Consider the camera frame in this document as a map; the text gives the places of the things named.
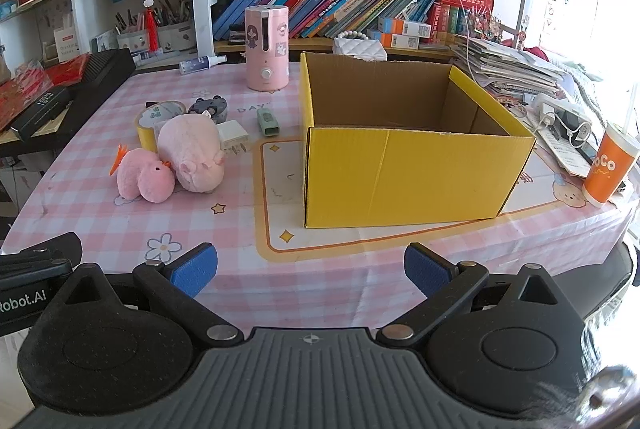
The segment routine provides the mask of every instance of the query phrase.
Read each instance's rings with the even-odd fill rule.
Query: small green object
[[[265,136],[276,136],[280,133],[278,121],[268,107],[261,107],[258,110],[258,123],[260,124],[260,129],[262,129],[262,134]]]

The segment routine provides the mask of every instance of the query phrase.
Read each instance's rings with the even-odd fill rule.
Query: metal screw
[[[216,324],[207,329],[207,336],[214,341],[230,341],[238,336],[238,328],[228,324]]]
[[[393,341],[405,341],[414,336],[414,330],[404,324],[389,324],[382,328],[382,334]]]

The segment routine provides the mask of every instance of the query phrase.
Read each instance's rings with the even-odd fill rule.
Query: stuffed animal
[[[158,155],[168,160],[180,185],[191,192],[211,192],[225,174],[225,152],[218,127],[203,114],[168,120],[158,134]]]
[[[142,195],[147,202],[162,203],[174,192],[175,177],[169,163],[142,147],[129,151],[126,145],[119,145],[109,176],[116,169],[118,192],[125,200]]]

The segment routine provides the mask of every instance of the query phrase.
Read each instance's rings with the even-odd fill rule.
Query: pink cylindrical appliance
[[[289,8],[249,6],[244,10],[246,83],[256,91],[289,84]]]

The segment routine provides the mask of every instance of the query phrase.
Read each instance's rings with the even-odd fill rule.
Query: roll of tape
[[[168,100],[159,102],[151,107],[147,107],[136,117],[135,126],[140,138],[140,145],[147,151],[158,152],[156,140],[158,132],[167,120],[171,120],[174,116],[185,114],[187,109],[182,102],[176,100]]]

